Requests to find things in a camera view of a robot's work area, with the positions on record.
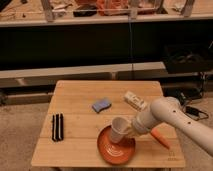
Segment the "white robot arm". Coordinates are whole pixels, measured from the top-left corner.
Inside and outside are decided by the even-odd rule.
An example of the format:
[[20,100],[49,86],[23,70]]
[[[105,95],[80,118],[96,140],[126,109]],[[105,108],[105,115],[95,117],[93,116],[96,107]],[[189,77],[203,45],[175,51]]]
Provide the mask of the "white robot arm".
[[127,136],[145,135],[161,123],[179,129],[213,157],[213,129],[186,116],[174,97],[157,98],[136,114],[128,125]]

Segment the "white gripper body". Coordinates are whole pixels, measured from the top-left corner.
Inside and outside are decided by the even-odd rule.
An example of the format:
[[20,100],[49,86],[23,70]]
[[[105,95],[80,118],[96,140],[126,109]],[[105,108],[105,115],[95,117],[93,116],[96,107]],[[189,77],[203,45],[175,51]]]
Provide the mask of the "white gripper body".
[[149,133],[156,126],[156,119],[150,110],[139,112],[130,122],[127,129],[127,136],[129,138],[139,137]]

